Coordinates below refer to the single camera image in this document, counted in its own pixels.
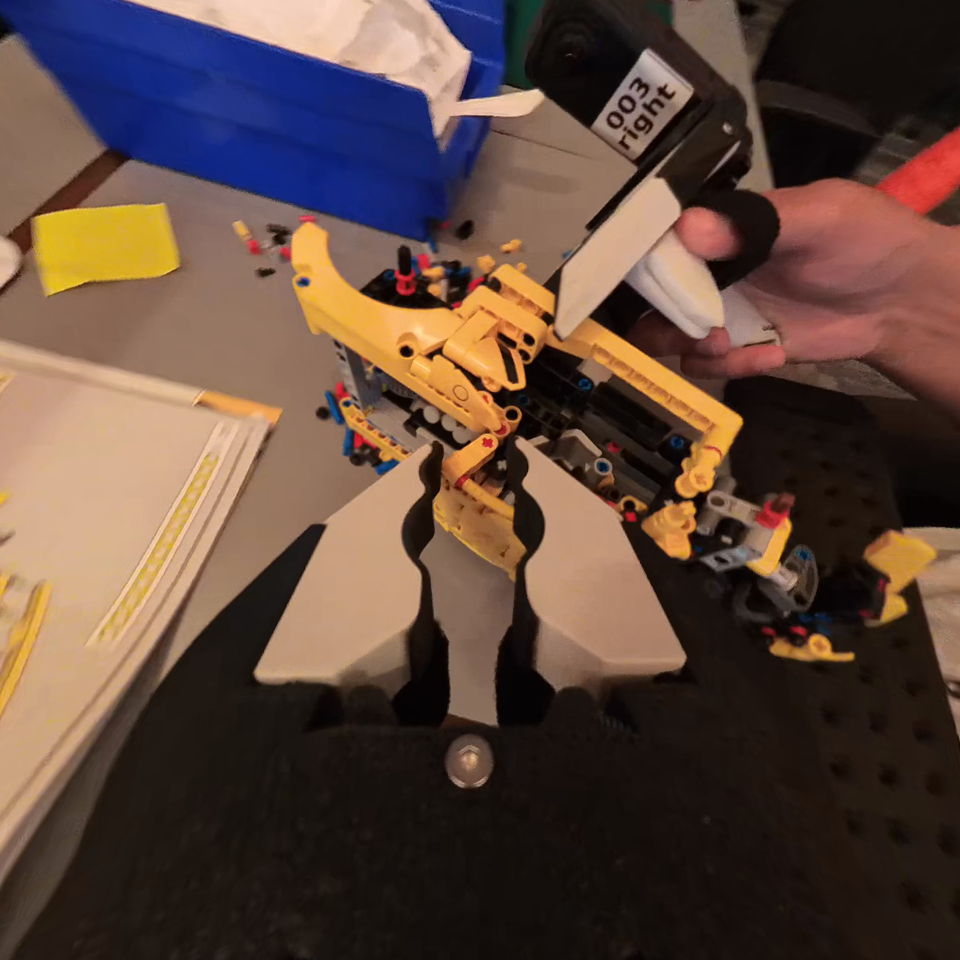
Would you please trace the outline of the black office chair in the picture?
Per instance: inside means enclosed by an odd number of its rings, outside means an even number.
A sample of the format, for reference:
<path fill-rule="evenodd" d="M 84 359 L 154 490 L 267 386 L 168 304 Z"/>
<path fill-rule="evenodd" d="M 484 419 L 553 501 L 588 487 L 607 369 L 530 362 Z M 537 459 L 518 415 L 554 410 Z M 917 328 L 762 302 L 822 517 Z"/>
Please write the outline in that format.
<path fill-rule="evenodd" d="M 959 3 L 790 2 L 753 80 L 775 186 L 874 186 L 958 129 Z"/>

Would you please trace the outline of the large pile of brick pins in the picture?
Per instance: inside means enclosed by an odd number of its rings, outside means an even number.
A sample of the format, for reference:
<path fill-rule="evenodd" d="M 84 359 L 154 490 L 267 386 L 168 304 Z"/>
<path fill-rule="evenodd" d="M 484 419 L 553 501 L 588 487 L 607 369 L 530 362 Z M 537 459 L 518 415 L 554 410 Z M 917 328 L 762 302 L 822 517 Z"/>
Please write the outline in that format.
<path fill-rule="evenodd" d="M 525 265 L 472 264 L 439 239 L 473 238 L 475 222 L 432 222 L 422 250 L 400 245 L 360 289 L 337 269 L 330 234 L 311 217 L 292 242 L 294 293 L 311 333 L 333 345 L 339 402 L 363 419 L 357 443 L 387 458 L 437 442 L 446 455 L 479 438 L 496 450 L 520 425 L 518 403 L 546 341 L 549 312 L 526 296 Z"/>

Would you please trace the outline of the open instruction booklet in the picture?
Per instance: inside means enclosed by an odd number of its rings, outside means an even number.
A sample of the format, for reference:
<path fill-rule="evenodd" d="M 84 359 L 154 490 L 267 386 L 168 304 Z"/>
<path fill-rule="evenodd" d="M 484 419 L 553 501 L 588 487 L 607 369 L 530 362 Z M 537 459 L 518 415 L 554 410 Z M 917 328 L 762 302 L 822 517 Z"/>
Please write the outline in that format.
<path fill-rule="evenodd" d="M 1 345 L 1 877 L 191 593 L 282 409 Z"/>

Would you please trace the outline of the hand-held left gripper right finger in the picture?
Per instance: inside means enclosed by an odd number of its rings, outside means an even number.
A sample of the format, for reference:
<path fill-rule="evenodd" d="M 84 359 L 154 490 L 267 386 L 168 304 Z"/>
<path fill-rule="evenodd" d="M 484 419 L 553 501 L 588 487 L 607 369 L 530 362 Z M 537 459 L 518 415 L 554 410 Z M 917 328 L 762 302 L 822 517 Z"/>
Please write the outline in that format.
<path fill-rule="evenodd" d="M 496 661 L 498 724 L 539 724 L 561 690 L 605 704 L 687 662 L 615 509 L 523 438 L 509 441 L 514 572 Z"/>

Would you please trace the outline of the black perforated chair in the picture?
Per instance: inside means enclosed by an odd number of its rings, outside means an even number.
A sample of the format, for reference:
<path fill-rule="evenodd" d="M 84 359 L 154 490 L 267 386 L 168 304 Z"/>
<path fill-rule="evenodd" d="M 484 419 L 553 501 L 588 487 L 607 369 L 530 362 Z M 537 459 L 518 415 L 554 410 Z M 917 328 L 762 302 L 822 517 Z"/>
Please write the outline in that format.
<path fill-rule="evenodd" d="M 724 399 L 743 419 L 738 497 L 794 495 L 786 553 L 805 547 L 822 582 L 839 577 L 799 624 L 853 659 L 766 662 L 812 737 L 818 839 L 856 936 L 870 958 L 958 958 L 958 742 L 917 587 L 893 622 L 862 617 L 864 550 L 902 529 L 875 419 L 843 393 L 773 377 L 733 383 Z"/>

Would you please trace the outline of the white crumpled paper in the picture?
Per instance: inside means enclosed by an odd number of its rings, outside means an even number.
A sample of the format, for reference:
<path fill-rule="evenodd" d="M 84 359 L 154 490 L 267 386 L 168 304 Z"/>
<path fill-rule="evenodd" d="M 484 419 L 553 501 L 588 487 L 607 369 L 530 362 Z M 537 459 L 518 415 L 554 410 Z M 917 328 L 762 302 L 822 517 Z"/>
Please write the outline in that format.
<path fill-rule="evenodd" d="M 465 98 L 472 54 L 426 1 L 140 1 L 139 5 L 418 90 L 425 96 L 436 139 L 443 138 L 453 119 L 519 118 L 546 100 L 537 89 Z"/>

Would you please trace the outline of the yellow brick car model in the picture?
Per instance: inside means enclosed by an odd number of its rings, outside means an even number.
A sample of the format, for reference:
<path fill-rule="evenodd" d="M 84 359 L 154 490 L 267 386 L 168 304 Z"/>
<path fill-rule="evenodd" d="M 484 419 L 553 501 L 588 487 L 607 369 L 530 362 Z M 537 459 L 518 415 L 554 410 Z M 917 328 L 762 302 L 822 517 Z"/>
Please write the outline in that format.
<path fill-rule="evenodd" d="M 597 307 L 576 314 L 573 269 L 558 293 L 522 265 L 478 270 L 397 251 L 395 268 L 355 289 L 311 217 L 286 250 L 309 328 L 337 344 L 338 404 L 357 438 L 392 466 L 415 442 L 443 445 L 440 525 L 514 574 L 506 445 L 523 438 L 551 466 L 643 532 L 677 564 L 705 575 L 771 654 L 848 663 L 840 623 L 874 627 L 908 612 L 906 590 L 936 599 L 958 571 L 946 532 L 883 531 L 833 570 L 798 543 L 793 491 L 736 494 L 728 456 L 742 418 L 630 344 Z"/>

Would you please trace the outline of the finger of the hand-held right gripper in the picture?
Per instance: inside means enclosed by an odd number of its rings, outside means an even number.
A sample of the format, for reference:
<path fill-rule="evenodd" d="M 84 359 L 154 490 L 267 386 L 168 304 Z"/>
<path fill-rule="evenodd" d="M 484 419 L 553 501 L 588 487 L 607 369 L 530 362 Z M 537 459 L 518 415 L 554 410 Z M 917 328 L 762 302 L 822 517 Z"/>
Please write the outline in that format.
<path fill-rule="evenodd" d="M 654 175 L 622 199 L 558 271 L 553 332 L 569 338 L 673 228 L 682 212 L 669 184 Z"/>

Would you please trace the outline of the person's right hand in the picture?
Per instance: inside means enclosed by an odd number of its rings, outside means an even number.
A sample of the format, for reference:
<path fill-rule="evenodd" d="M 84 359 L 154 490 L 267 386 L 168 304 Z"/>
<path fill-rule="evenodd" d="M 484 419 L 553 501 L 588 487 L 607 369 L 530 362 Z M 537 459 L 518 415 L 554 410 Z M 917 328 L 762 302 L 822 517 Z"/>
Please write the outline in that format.
<path fill-rule="evenodd" d="M 747 378 L 791 363 L 870 358 L 892 318 L 916 297 L 917 269 L 936 224 L 881 192 L 841 179 L 767 193 L 780 223 L 743 296 L 779 343 L 733 346 L 729 331 L 702 340 L 649 311 L 628 339 L 651 356 L 678 357 L 694 378 Z"/>

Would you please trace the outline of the small group of brick pins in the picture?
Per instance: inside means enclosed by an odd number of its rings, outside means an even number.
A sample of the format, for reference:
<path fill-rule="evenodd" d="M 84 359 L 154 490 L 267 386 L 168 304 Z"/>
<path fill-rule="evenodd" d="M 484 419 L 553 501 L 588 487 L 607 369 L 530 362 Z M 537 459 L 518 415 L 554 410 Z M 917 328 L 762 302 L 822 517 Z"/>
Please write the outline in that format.
<path fill-rule="evenodd" d="M 231 230 L 255 259 L 254 275 L 259 280 L 275 276 L 280 267 L 292 264 L 292 238 L 294 230 L 282 223 L 267 223 L 266 237 L 258 235 L 242 220 L 231 223 Z"/>

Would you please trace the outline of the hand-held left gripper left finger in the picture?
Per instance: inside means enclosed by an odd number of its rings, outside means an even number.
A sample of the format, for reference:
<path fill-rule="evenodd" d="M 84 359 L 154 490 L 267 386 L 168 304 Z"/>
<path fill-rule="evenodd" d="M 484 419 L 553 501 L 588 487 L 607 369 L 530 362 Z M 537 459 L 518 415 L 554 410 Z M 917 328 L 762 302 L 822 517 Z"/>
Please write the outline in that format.
<path fill-rule="evenodd" d="M 264 686 L 381 691 L 404 724 L 441 724 L 450 644 L 423 553 L 443 447 L 428 443 L 332 514 L 254 669 Z"/>

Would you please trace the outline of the yellow sticky note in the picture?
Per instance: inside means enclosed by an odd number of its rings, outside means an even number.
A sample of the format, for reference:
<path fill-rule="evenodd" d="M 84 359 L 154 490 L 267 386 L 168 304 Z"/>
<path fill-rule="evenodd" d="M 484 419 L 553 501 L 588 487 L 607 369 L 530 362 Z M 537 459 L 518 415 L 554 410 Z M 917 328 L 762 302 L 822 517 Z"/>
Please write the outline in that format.
<path fill-rule="evenodd" d="M 30 232 L 47 297 L 89 283 L 158 279 L 182 263 L 164 203 L 45 213 L 31 219 Z"/>

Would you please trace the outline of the blue plastic bin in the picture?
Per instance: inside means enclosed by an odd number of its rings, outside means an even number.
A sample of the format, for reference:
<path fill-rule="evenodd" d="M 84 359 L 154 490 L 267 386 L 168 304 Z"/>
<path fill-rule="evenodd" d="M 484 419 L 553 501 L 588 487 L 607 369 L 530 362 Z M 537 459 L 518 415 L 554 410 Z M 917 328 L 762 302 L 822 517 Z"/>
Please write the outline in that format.
<path fill-rule="evenodd" d="M 490 130 L 438 141 L 419 90 L 138 3 L 1 6 L 107 148 L 388 234 L 452 219 Z"/>

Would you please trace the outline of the grey desk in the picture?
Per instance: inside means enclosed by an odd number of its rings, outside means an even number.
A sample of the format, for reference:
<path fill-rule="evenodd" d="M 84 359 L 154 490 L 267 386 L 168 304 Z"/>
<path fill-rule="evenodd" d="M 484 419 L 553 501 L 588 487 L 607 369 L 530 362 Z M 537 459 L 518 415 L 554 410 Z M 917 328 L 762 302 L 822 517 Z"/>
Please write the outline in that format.
<path fill-rule="evenodd" d="M 19 220 L 92 160 L 85 127 L 21 41 L 2 51 L 22 66 L 2 67 L 2 207 L 26 204 Z M 492 254 L 513 238 L 530 272 L 546 280 L 583 225 L 626 180 L 629 165 L 553 104 L 495 126 L 462 201 L 476 233 L 463 253 Z M 187 647 L 307 526 L 335 513 L 375 479 L 341 453 L 342 430 L 315 414 L 339 379 L 330 339 L 312 335 L 288 272 L 256 274 L 232 229 L 293 226 L 297 209 L 270 198 L 127 161 L 85 198 L 90 206 L 165 203 L 181 253 L 159 279 L 84 285 L 45 296 L 28 255 L 2 294 L 2 338 L 126 371 L 208 388 L 283 408 L 283 414 L 225 524 L 178 620 L 144 673 L 155 686 Z M 365 226 L 320 218 L 334 262 L 362 285 L 394 260 L 401 239 Z M 439 621 L 451 644 L 454 700 L 492 694 L 497 648 L 511 612 L 509 580 L 450 535 L 424 553 L 434 577 Z"/>

